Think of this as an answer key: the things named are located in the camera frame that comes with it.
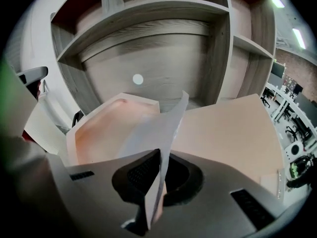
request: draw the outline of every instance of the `white desk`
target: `white desk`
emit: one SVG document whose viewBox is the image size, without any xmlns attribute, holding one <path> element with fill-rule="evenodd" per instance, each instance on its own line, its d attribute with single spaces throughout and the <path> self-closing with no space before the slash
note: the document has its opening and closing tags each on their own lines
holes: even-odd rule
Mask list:
<svg viewBox="0 0 317 238">
<path fill-rule="evenodd" d="M 266 83 L 266 88 L 275 92 L 276 94 L 280 95 L 283 98 L 281 105 L 279 106 L 279 108 L 275 111 L 275 113 L 272 116 L 273 122 L 276 122 L 281 117 L 284 110 L 289 105 L 290 108 L 292 110 L 294 110 L 295 114 L 302 120 L 302 122 L 305 124 L 305 126 L 308 127 L 312 131 L 312 134 L 315 137 L 314 140 L 311 140 L 309 142 L 309 144 L 306 146 L 306 148 L 307 148 L 306 150 L 309 149 L 309 152 L 312 152 L 317 147 L 317 145 L 315 145 L 312 149 L 310 149 L 310 147 L 312 147 L 314 142 L 317 140 L 317 130 L 313 126 L 311 121 L 308 119 L 306 114 L 294 103 L 293 99 L 290 96 L 283 93 L 280 89 L 276 88 L 275 86 L 273 86 L 270 83 Z"/>
</svg>

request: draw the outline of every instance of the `brown wall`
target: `brown wall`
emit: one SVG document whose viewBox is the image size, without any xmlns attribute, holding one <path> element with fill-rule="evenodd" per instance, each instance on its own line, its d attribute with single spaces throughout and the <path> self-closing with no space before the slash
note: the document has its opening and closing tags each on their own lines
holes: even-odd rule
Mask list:
<svg viewBox="0 0 317 238">
<path fill-rule="evenodd" d="M 317 101 L 317 66 L 311 62 L 284 50 L 276 49 L 275 59 L 285 63 L 285 73 L 303 87 L 303 94 Z"/>
</svg>

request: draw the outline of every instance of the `ceiling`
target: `ceiling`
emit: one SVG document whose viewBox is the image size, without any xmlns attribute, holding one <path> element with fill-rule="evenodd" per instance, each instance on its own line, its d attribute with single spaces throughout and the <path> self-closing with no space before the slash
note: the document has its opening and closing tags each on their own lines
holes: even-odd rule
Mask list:
<svg viewBox="0 0 317 238">
<path fill-rule="evenodd" d="M 299 55 L 317 66 L 317 44 L 313 32 L 290 0 L 281 1 L 285 8 L 274 6 L 276 47 Z M 293 28 L 301 31 L 306 49 L 299 46 Z"/>
</svg>

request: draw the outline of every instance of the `black slot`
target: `black slot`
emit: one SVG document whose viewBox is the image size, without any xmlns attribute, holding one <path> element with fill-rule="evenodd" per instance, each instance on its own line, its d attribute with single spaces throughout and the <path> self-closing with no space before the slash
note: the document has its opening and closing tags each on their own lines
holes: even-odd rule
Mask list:
<svg viewBox="0 0 317 238">
<path fill-rule="evenodd" d="M 265 210 L 245 189 L 231 193 L 233 199 L 247 215 L 257 230 L 274 221 L 274 217 Z"/>
<path fill-rule="evenodd" d="M 92 171 L 86 171 L 86 172 L 82 172 L 82 173 L 77 173 L 77 174 L 70 175 L 70 178 L 71 178 L 72 180 L 79 180 L 79 179 L 86 178 L 86 177 L 90 177 L 90 176 L 93 176 L 93 175 L 94 175 L 94 172 L 92 172 Z"/>
</svg>

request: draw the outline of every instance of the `white wall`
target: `white wall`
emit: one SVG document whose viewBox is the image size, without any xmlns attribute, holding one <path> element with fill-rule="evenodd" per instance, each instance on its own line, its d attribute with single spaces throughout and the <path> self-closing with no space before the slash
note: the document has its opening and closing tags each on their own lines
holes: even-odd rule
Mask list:
<svg viewBox="0 0 317 238">
<path fill-rule="evenodd" d="M 47 66 L 45 78 L 49 94 L 58 101 L 64 112 L 54 110 L 62 120 L 72 119 L 79 107 L 60 74 L 52 44 L 50 15 L 66 0 L 35 0 L 27 15 L 21 41 L 21 71 Z"/>
</svg>

